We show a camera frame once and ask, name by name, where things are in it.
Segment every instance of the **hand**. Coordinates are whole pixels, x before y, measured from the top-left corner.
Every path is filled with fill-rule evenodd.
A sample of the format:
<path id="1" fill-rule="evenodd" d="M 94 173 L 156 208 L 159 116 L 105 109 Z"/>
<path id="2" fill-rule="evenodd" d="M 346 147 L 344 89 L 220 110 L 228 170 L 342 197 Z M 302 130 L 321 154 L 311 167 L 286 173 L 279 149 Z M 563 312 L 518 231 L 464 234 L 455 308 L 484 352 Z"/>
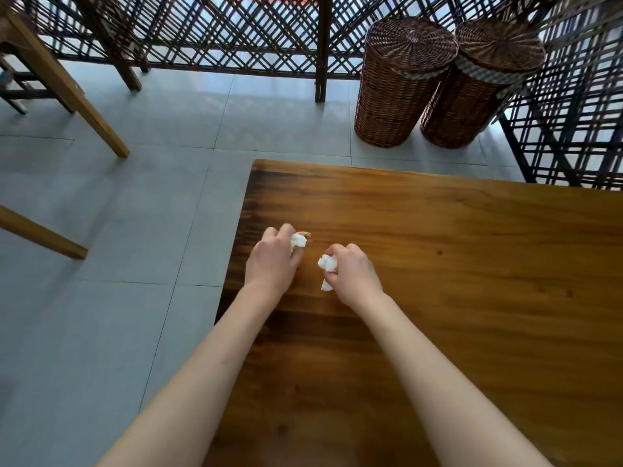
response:
<path id="1" fill-rule="evenodd" d="M 260 291 L 274 305 L 290 288 L 303 258 L 303 249 L 300 247 L 296 247 L 290 255 L 290 239 L 294 233 L 294 228 L 289 224 L 281 226 L 279 232 L 275 228 L 266 229 L 262 240 L 255 245 L 247 260 L 245 287 Z"/>
<path id="2" fill-rule="evenodd" d="M 359 313 L 371 299 L 383 294 L 374 265 L 359 246 L 334 244 L 325 251 L 338 257 L 338 273 L 324 271 L 324 279 L 333 287 L 345 305 Z"/>

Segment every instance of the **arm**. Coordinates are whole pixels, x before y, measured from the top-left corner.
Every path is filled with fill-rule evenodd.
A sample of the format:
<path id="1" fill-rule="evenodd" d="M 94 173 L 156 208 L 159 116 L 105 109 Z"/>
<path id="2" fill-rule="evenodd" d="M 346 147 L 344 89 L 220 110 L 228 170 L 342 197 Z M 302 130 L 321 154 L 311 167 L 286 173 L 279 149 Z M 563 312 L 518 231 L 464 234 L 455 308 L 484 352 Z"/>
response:
<path id="1" fill-rule="evenodd" d="M 290 256 L 293 233 L 290 225 L 266 229 L 232 305 L 97 467 L 201 465 L 242 363 L 302 258 L 301 248 Z"/>
<path id="2" fill-rule="evenodd" d="M 339 274 L 325 280 L 370 328 L 444 467 L 551 465 L 385 295 L 361 249 L 335 244 L 326 253 L 337 255 Z"/>

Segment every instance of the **forearm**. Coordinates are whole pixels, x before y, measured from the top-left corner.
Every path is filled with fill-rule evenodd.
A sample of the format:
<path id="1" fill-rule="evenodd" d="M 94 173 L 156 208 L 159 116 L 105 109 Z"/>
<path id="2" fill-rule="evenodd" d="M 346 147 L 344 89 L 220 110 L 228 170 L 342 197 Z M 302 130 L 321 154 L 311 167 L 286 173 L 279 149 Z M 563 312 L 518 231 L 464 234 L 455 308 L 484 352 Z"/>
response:
<path id="1" fill-rule="evenodd" d="M 378 296 L 358 312 L 397 372 L 444 467 L 551 465 L 390 297 Z"/>
<path id="2" fill-rule="evenodd" d="M 201 465 L 247 353 L 276 301 L 243 288 L 98 467 Z"/>

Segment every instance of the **round woven lid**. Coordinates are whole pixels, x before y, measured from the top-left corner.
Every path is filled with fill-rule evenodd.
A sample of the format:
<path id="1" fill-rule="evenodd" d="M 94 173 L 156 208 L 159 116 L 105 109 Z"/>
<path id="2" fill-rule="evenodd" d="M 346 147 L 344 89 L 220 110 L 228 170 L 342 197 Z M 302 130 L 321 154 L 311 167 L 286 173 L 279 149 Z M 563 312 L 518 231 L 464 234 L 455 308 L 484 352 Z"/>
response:
<path id="1" fill-rule="evenodd" d="M 366 44 L 394 69 L 408 73 L 439 70 L 458 53 L 452 33 L 419 18 L 387 18 L 372 25 Z"/>
<path id="2" fill-rule="evenodd" d="M 502 72 L 527 72 L 545 62 L 541 40 L 519 23 L 494 18 L 466 21 L 456 30 L 458 48 L 478 65 Z"/>

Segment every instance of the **wicker basket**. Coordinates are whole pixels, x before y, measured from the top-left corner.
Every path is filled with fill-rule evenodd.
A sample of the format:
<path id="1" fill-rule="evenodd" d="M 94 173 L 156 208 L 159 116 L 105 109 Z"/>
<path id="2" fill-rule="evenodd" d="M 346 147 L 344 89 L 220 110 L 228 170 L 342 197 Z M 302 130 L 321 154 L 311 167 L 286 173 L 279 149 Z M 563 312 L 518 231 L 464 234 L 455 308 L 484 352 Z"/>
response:
<path id="1" fill-rule="evenodd" d="M 404 142 L 458 52 L 454 36 L 424 19 L 388 18 L 366 36 L 354 130 L 365 142 Z"/>
<path id="2" fill-rule="evenodd" d="M 545 62 L 539 38 L 497 19 L 456 29 L 459 53 L 422 116 L 424 137 L 443 148 L 466 146 Z"/>

